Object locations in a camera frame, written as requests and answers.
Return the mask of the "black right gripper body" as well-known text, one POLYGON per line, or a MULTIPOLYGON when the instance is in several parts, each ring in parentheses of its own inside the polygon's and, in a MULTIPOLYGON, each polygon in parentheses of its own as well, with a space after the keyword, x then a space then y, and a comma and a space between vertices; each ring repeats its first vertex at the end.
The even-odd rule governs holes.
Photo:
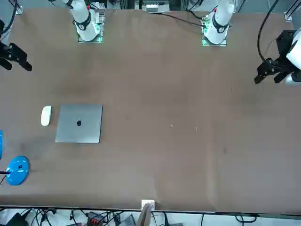
POLYGON ((0 58, 1 59, 8 59, 12 60, 12 48, 13 48, 14 43, 10 44, 5 44, 5 43, 0 43, 0 58))

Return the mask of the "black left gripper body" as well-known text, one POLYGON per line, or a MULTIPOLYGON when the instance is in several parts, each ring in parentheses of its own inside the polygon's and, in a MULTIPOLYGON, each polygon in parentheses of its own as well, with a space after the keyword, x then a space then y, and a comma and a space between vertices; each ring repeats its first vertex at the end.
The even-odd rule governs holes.
POLYGON ((295 30, 284 30, 277 37, 276 43, 279 52, 279 57, 276 60, 272 60, 270 63, 271 65, 273 65, 271 66, 271 70, 273 73, 291 73, 296 70, 296 67, 286 57, 293 43, 295 32, 295 30))

